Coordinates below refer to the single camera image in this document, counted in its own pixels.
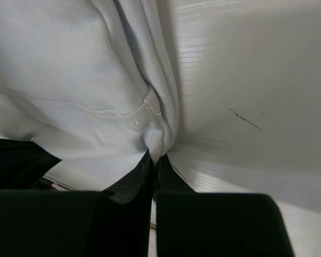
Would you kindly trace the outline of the white skirt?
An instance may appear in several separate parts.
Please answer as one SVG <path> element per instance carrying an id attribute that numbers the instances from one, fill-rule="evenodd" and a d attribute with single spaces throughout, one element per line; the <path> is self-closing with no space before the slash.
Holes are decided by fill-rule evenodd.
<path id="1" fill-rule="evenodd" d="M 178 126 L 155 1 L 0 1 L 1 137 L 111 185 Z"/>

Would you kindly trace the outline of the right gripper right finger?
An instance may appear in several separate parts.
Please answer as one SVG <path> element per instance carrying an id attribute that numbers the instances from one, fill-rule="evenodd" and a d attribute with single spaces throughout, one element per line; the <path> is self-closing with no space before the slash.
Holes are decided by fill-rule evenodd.
<path id="1" fill-rule="evenodd" d="M 197 193 L 167 156 L 156 168 L 158 256 L 293 256 L 275 201 L 258 193 Z"/>

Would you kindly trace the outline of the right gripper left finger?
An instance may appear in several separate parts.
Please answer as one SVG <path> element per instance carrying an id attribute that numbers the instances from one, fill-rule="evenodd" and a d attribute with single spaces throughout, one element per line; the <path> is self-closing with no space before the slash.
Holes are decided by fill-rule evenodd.
<path id="1" fill-rule="evenodd" d="M 147 256 L 152 161 L 103 191 L 0 190 L 0 256 Z"/>

